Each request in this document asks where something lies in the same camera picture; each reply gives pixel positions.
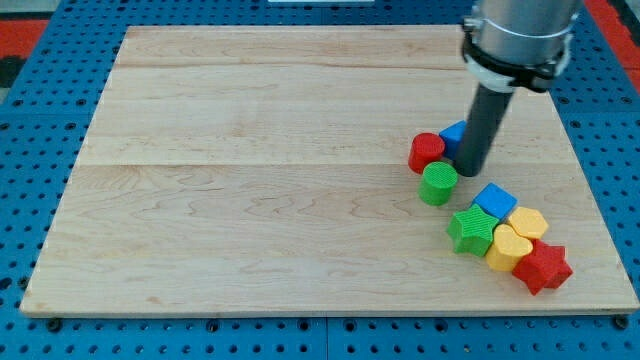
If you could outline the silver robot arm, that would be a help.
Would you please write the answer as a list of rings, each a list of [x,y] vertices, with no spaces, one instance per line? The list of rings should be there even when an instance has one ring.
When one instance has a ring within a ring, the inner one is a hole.
[[[546,92],[570,61],[582,0],[479,0],[462,20],[462,57],[485,88]]]

